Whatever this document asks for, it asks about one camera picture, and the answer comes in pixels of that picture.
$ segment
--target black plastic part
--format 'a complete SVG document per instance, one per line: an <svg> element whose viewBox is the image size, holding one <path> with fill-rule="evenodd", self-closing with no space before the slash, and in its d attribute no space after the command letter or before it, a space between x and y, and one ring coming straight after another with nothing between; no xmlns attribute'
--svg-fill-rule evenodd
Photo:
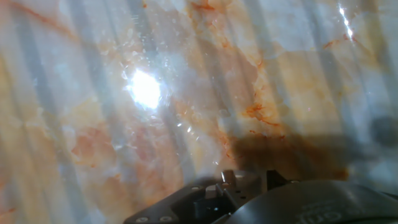
<svg viewBox="0 0 398 224"><path fill-rule="evenodd" d="M398 201L349 182L318 180L273 189L237 210L226 224L377 223L398 221Z"/></svg>
<svg viewBox="0 0 398 224"><path fill-rule="evenodd" d="M267 191L284 186L289 182L283 178L276 170L267 171Z"/></svg>
<svg viewBox="0 0 398 224"><path fill-rule="evenodd" d="M228 214L235 212L250 199L261 194L261 179L258 175L227 170L225 180L206 180L188 185L155 205L129 217L124 224L156 223L223 223ZM206 198L206 188L215 185L217 197ZM162 217L171 220L162 221Z"/></svg>

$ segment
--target marble countertop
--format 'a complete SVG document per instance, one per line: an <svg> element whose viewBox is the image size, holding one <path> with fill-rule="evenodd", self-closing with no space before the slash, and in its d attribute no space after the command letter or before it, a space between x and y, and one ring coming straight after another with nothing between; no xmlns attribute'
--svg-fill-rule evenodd
<svg viewBox="0 0 398 224"><path fill-rule="evenodd" d="M0 0L0 223L122 223L223 169L398 194L397 11Z"/></svg>

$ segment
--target metal part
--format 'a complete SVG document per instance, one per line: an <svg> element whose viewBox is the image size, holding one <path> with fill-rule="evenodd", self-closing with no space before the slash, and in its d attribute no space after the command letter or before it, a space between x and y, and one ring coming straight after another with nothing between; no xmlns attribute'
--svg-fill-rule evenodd
<svg viewBox="0 0 398 224"><path fill-rule="evenodd" d="M171 220L173 220L173 219L172 219L172 217L161 217L159 220L160 220L161 222L169 222L169 221L171 221Z"/></svg>
<svg viewBox="0 0 398 224"><path fill-rule="evenodd" d="M221 224L229 214L251 198L261 194L261 179L244 171L226 170L219 180L202 180L188 185L155 205L126 219L124 224L139 223L147 217L146 224L191 223Z"/></svg>
<svg viewBox="0 0 398 224"><path fill-rule="evenodd" d="M223 178L223 185L229 184L232 186L236 185L236 177L233 170L224 170L221 173L221 177Z"/></svg>
<svg viewBox="0 0 398 224"><path fill-rule="evenodd" d="M143 222L147 222L147 221L148 221L147 217L141 217L141 218L136 219L136 222L138 222L138 223L143 223Z"/></svg>
<svg viewBox="0 0 398 224"><path fill-rule="evenodd" d="M205 199L217 197L216 185L211 185L206 188Z"/></svg>

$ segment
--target screw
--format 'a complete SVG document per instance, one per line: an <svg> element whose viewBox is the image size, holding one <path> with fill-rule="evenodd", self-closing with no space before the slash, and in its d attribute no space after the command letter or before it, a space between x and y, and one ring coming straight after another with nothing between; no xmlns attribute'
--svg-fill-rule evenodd
<svg viewBox="0 0 398 224"><path fill-rule="evenodd" d="M139 222L139 223L146 222L146 221L148 221L147 217L141 217L141 218L136 219L136 222Z"/></svg>
<svg viewBox="0 0 398 224"><path fill-rule="evenodd" d="M172 220L172 217L162 217L159 219L161 222L168 222Z"/></svg>

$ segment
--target marble surface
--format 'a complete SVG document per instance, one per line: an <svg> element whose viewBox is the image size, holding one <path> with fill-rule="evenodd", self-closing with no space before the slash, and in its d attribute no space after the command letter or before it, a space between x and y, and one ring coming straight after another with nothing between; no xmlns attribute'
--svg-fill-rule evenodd
<svg viewBox="0 0 398 224"><path fill-rule="evenodd" d="M398 194L397 11L0 0L0 223L122 223L229 168Z"/></svg>

